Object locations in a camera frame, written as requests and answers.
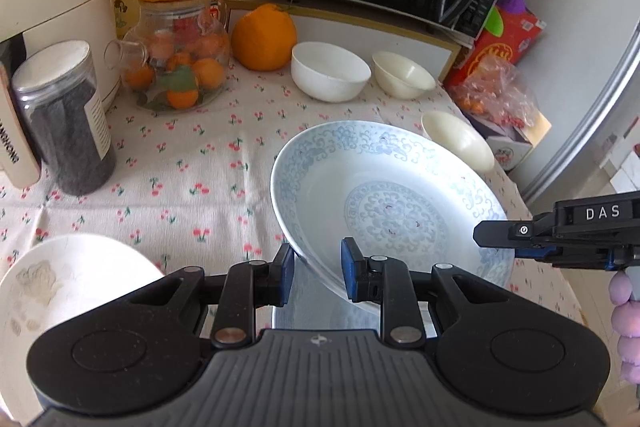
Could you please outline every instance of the plastic jar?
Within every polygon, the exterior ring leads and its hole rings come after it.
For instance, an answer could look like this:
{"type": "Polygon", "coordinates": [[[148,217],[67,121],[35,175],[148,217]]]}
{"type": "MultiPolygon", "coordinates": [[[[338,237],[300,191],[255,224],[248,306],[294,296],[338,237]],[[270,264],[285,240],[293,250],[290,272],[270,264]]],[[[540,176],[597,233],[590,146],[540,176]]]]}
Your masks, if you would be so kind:
{"type": "Polygon", "coordinates": [[[12,89],[36,146],[63,192],[102,187],[116,166],[89,43],[64,41],[20,65],[12,89]]]}
{"type": "Polygon", "coordinates": [[[136,104],[173,112],[213,100],[223,89],[230,43],[212,0],[140,1],[140,20],[104,51],[136,104]]]}

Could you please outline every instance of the white plate with floral design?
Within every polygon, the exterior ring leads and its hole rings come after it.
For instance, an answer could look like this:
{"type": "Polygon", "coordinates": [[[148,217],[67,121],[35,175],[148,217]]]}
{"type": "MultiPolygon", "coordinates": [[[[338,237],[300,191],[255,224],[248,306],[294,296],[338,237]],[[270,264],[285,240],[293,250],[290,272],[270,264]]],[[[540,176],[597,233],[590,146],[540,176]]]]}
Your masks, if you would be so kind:
{"type": "Polygon", "coordinates": [[[0,404],[22,425],[41,412],[27,375],[31,344],[44,331],[162,277],[122,243],[88,233],[47,239],[0,282],[0,404]]]}
{"type": "Polygon", "coordinates": [[[366,257],[396,257],[412,270],[451,263],[500,286],[511,276],[513,250],[480,248],[472,237],[480,221],[506,219],[491,189],[407,130],[367,121],[307,129],[278,155],[271,201],[292,247],[343,299],[340,241],[348,236],[366,257]]]}

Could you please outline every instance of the cherry print tablecloth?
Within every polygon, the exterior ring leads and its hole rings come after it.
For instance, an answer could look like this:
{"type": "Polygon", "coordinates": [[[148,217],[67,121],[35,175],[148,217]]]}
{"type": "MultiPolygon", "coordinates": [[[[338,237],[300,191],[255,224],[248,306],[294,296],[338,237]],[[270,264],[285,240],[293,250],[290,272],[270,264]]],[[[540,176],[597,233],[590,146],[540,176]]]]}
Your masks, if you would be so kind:
{"type": "MultiPolygon", "coordinates": [[[[2,177],[0,276],[33,245],[74,232],[127,243],[164,272],[195,264],[223,273],[247,259],[270,260],[284,240],[271,208],[270,174],[290,138],[328,120],[384,121],[420,133],[420,114],[431,108],[463,118],[442,88],[402,102],[372,81],[357,99],[328,104],[303,94],[288,68],[257,74],[234,64],[226,85],[211,104],[175,116],[139,110],[120,94],[107,117],[116,171],[93,194],[67,196],[46,171],[26,190],[2,177]]],[[[510,219],[529,217],[499,167],[485,180],[510,219]]],[[[573,291],[555,269],[517,260],[511,290],[581,320],[573,291]]],[[[258,326],[269,322],[269,311],[261,311],[258,326]]]]}

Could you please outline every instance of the circular floral design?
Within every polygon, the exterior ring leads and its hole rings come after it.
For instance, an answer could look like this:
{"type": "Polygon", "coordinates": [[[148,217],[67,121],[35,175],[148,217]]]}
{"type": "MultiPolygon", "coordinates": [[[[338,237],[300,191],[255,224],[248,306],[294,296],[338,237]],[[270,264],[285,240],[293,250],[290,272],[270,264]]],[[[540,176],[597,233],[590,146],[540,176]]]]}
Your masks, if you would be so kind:
{"type": "Polygon", "coordinates": [[[446,251],[447,226],[436,207],[397,183],[371,181],[354,188],[344,218],[366,257],[391,255],[411,269],[430,271],[446,251]]]}

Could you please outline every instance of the clear plastic bag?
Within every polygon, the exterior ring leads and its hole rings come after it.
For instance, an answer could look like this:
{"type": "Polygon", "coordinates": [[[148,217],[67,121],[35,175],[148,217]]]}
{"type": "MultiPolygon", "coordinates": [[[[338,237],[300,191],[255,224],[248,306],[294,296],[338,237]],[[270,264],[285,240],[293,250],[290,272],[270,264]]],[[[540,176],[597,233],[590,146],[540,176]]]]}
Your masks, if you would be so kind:
{"type": "Polygon", "coordinates": [[[449,94],[460,109],[501,126],[533,126],[538,118],[536,97],[516,67],[495,55],[485,55],[474,73],[451,86],[449,94]]]}

